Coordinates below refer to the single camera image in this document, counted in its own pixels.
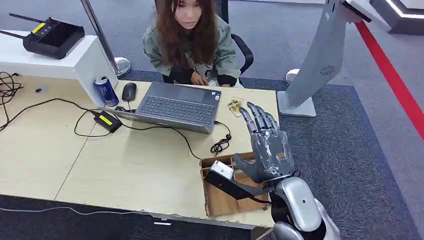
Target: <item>black mouse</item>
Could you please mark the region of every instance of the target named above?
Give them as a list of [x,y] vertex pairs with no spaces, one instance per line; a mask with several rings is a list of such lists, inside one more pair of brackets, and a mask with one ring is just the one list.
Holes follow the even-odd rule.
[[137,84],[134,82],[129,82],[125,84],[122,90],[122,100],[132,101],[136,98]]

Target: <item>touchpad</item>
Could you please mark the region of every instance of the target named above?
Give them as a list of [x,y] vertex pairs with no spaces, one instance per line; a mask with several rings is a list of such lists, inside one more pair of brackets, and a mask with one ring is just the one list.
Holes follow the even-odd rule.
[[181,89],[179,90],[178,99],[201,102],[203,101],[205,93],[206,91],[202,89],[196,89],[194,87],[181,87]]

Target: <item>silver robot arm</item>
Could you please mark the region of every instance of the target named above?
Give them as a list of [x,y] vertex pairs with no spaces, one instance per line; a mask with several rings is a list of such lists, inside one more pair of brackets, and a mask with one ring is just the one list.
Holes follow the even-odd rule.
[[238,154],[233,159],[254,182],[274,185],[270,196],[271,210],[276,209],[272,217],[277,237],[281,240],[341,239],[339,229],[323,205],[314,198],[308,184],[294,176],[295,164],[287,134],[271,114],[251,102],[247,106],[254,120],[246,109],[240,108],[240,112],[250,134],[255,162],[246,162]]

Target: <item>cardboard box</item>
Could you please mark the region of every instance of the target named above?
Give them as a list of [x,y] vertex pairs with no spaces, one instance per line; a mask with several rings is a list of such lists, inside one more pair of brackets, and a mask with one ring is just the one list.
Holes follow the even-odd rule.
[[[253,152],[246,152],[240,154],[243,160],[255,161]],[[256,209],[268,209],[266,203],[258,203],[249,198],[236,200],[232,196],[226,194],[222,190],[216,188],[212,184],[205,181],[205,176],[215,161],[220,161],[225,165],[234,169],[233,179],[239,183],[249,185],[252,187],[261,188],[261,183],[255,183],[241,170],[235,169],[236,164],[232,159],[232,155],[218,156],[205,158],[200,161],[200,175],[203,182],[204,190],[204,208],[208,217],[216,217],[226,214],[234,214],[240,212],[246,212]],[[257,199],[267,201],[268,195],[262,194],[256,196]]]

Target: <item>robot finger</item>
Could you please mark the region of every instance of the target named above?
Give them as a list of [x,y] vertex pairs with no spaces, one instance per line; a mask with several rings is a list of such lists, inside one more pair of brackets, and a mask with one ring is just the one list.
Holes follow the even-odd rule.
[[257,129],[259,131],[262,130],[262,129],[266,129],[267,126],[265,125],[264,117],[261,115],[261,112],[259,111],[258,106],[251,103],[250,101],[247,102],[247,106],[250,108],[250,110],[253,114],[254,121],[256,123]]
[[278,122],[274,119],[274,117],[271,115],[271,113],[266,112],[266,116],[267,116],[267,117],[271,120],[272,127],[273,127],[275,130],[280,129],[280,126],[279,126]]
[[254,134],[258,132],[258,129],[256,128],[255,122],[252,120],[249,112],[244,109],[243,107],[239,108],[239,111],[241,113],[241,115],[244,118],[244,121],[246,121],[246,125],[247,125],[247,130],[249,131],[250,134]]
[[266,129],[272,128],[273,123],[271,119],[268,117],[267,113],[260,106],[256,106],[256,108],[259,110],[259,113],[262,116],[263,122],[265,123],[265,128]]

